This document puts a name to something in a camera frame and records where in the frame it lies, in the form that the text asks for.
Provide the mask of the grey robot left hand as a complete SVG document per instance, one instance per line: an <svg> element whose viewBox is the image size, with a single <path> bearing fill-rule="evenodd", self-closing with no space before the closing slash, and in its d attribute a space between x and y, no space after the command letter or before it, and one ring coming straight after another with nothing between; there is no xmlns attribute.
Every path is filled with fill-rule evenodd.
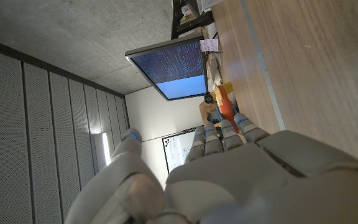
<svg viewBox="0 0 358 224"><path fill-rule="evenodd" d="M79 193L66 223L358 223L358 159L242 113L198 127L185 163L161 184L127 130Z"/></svg>

